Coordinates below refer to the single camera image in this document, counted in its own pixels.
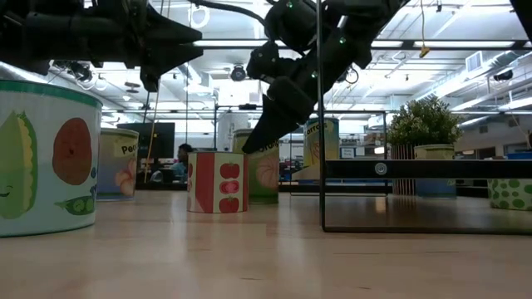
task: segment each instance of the can with pea illustration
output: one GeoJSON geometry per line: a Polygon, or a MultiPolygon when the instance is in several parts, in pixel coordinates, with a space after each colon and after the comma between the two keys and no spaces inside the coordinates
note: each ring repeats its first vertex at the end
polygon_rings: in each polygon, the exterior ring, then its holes
{"type": "Polygon", "coordinates": [[[135,197],[139,133],[125,129],[101,129],[98,200],[130,200],[135,197]]]}
{"type": "MultiPolygon", "coordinates": [[[[242,147],[253,130],[234,132],[233,152],[242,154],[242,147]]],[[[278,203],[279,188],[279,142],[263,147],[248,155],[249,202],[278,203]]]]}
{"type": "Polygon", "coordinates": [[[0,237],[91,225],[101,107],[59,86],[0,81],[0,237]]]}
{"type": "MultiPolygon", "coordinates": [[[[325,159],[340,159],[340,129],[338,119],[325,118],[325,159]]],[[[312,118],[305,124],[303,166],[319,164],[319,121],[312,118]]]]}

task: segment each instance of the security camera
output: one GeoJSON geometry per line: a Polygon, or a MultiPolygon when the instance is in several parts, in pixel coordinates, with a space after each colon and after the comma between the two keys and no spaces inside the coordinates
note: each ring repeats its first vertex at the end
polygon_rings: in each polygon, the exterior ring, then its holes
{"type": "Polygon", "coordinates": [[[235,82],[244,81],[246,79],[246,76],[246,70],[242,65],[234,66],[233,70],[231,71],[231,80],[235,82]]]}

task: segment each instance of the ceiling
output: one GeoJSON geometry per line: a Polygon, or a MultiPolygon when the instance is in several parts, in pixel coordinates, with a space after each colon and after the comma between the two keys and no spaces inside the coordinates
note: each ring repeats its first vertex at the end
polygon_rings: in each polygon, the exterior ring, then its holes
{"type": "MultiPolygon", "coordinates": [[[[152,0],[155,9],[170,19],[185,25],[198,26],[203,32],[204,39],[264,39],[262,27],[254,19],[234,12],[224,12],[214,9],[195,11],[194,6],[186,1],[152,0]]],[[[270,5],[265,0],[224,0],[216,1],[232,4],[253,10],[264,17],[270,5]]],[[[421,14],[420,1],[412,0],[404,7],[382,30],[379,40],[421,40],[422,28],[427,41],[430,40],[464,40],[464,41],[498,41],[525,40],[526,33],[520,22],[511,12],[508,0],[424,0],[421,14]],[[442,9],[437,11],[437,4],[441,2],[442,9]]],[[[148,95],[142,88],[138,93],[128,93],[126,82],[141,85],[139,70],[127,70],[120,63],[106,63],[102,69],[92,67],[95,80],[80,88],[107,100],[108,110],[139,110],[150,97],[150,107],[155,108],[158,98],[159,110],[190,110],[188,113],[177,111],[169,113],[163,111],[157,119],[168,120],[212,120],[214,118],[214,103],[219,105],[238,105],[252,102],[260,105],[259,94],[266,91],[268,85],[259,88],[257,81],[246,80],[232,82],[229,73],[235,64],[246,65],[251,50],[235,47],[223,50],[205,50],[204,55],[181,68],[176,68],[161,78],[159,94],[148,95]],[[192,80],[186,80],[186,73],[190,73],[192,80]]],[[[346,82],[336,84],[326,95],[325,103],[329,110],[395,110],[407,100],[419,100],[427,92],[435,91],[442,81],[461,74],[466,68],[466,58],[475,51],[431,51],[424,58],[420,58],[419,51],[373,51],[372,63],[366,70],[357,68],[359,79],[356,84],[346,82]]],[[[494,57],[501,51],[485,51],[484,57],[494,57]]],[[[282,50],[281,56],[296,58],[298,54],[290,50],[282,50]]],[[[527,80],[530,77],[529,57],[512,61],[507,66],[498,66],[497,71],[506,68],[514,70],[514,78],[510,81],[497,82],[491,72],[467,79],[467,82],[447,87],[445,94],[440,91],[439,97],[447,100],[451,106],[477,99],[492,91],[502,90],[510,84],[527,80]]],[[[60,73],[59,77],[73,81],[73,78],[60,73]]],[[[521,86],[516,95],[528,92],[528,84],[521,86]]],[[[478,105],[461,109],[489,110],[503,105],[507,96],[499,96],[497,102],[488,99],[478,105]]],[[[120,117],[121,121],[131,121],[127,114],[107,114],[111,121],[113,117],[120,117]]],[[[250,114],[257,118],[259,114],[250,114]]],[[[343,119],[368,118],[369,115],[342,115],[343,119]]]]}

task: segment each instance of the green can with white dots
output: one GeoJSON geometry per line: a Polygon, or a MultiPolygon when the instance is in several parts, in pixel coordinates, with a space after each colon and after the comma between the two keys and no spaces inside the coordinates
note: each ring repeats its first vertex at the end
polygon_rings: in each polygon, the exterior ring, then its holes
{"type": "MultiPolygon", "coordinates": [[[[532,159],[532,152],[508,154],[508,159],[532,159]]],[[[492,208],[532,211],[532,179],[489,179],[492,208]]]]}

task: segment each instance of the can with onion illustration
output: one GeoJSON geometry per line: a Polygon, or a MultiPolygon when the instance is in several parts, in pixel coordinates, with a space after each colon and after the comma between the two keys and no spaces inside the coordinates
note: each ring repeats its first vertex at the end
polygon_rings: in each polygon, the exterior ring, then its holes
{"type": "Polygon", "coordinates": [[[139,133],[101,129],[97,200],[130,200],[135,197],[139,133]]]}
{"type": "Polygon", "coordinates": [[[189,153],[187,210],[237,213],[248,210],[248,159],[227,152],[189,153]]]}
{"type": "Polygon", "coordinates": [[[59,86],[0,81],[0,237],[91,225],[101,107],[59,86]]]}
{"type": "MultiPolygon", "coordinates": [[[[236,130],[233,138],[233,152],[242,154],[242,147],[252,129],[236,130]]],[[[249,203],[278,203],[279,188],[279,142],[248,154],[249,203]]]]}
{"type": "MultiPolygon", "coordinates": [[[[325,118],[325,159],[340,159],[340,128],[338,119],[325,118]]],[[[303,167],[319,164],[319,122],[307,121],[303,140],[303,167]]]]}

